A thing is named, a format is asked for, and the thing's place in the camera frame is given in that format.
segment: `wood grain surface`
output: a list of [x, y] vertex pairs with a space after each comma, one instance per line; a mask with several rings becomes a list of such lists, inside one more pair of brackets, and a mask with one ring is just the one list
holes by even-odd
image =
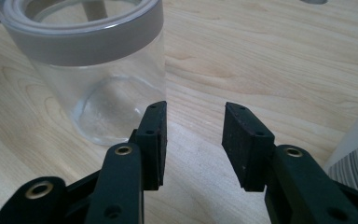
[[[358, 0], [164, 0], [168, 154], [145, 223], [270, 223], [221, 147], [227, 101], [321, 165], [358, 117]], [[82, 139], [0, 24], [0, 208], [41, 175], [67, 184], [107, 147]]]

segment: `clear plastic container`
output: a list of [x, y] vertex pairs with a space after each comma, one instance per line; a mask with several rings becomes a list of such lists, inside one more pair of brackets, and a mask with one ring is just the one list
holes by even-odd
[[126, 141], [165, 100], [160, 0], [0, 0], [0, 21], [93, 143]]

